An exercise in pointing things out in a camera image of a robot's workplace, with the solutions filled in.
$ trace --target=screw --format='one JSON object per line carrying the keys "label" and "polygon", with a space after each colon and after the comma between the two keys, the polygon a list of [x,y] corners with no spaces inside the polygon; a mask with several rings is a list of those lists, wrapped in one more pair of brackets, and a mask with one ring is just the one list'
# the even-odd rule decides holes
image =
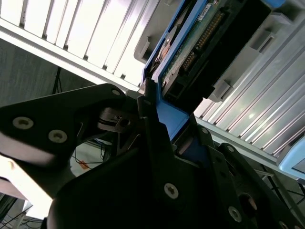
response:
{"label": "screw", "polygon": [[13,120],[13,125],[20,130],[27,130],[34,126],[34,122],[27,117],[17,117]]}
{"label": "screw", "polygon": [[232,153],[234,152],[234,149],[231,146],[228,146],[228,150]]}
{"label": "screw", "polygon": [[121,93],[115,89],[112,90],[112,93],[114,93],[115,95],[120,95]]}
{"label": "screw", "polygon": [[283,223],[282,221],[279,221],[278,223],[280,224],[282,229],[288,229],[288,226],[285,223]]}
{"label": "screw", "polygon": [[55,143],[64,143],[67,141],[68,136],[62,130],[52,130],[49,132],[49,139]]}
{"label": "screw", "polygon": [[177,199],[179,196],[178,189],[175,187],[175,185],[171,183],[167,183],[164,185],[164,191],[172,199]]}
{"label": "screw", "polygon": [[239,211],[234,208],[233,206],[230,206],[228,208],[228,211],[230,213],[230,216],[238,223],[242,221],[242,216],[240,215]]}
{"label": "screw", "polygon": [[203,131],[205,134],[208,134],[208,133],[209,133],[208,130],[205,129],[205,128],[202,128],[202,131]]}
{"label": "screw", "polygon": [[151,105],[151,102],[149,102],[148,100],[144,100],[144,102],[148,105]]}
{"label": "screw", "polygon": [[8,166],[9,166],[9,168],[10,168],[11,170],[14,169],[14,163],[13,163],[13,162],[8,161]]}

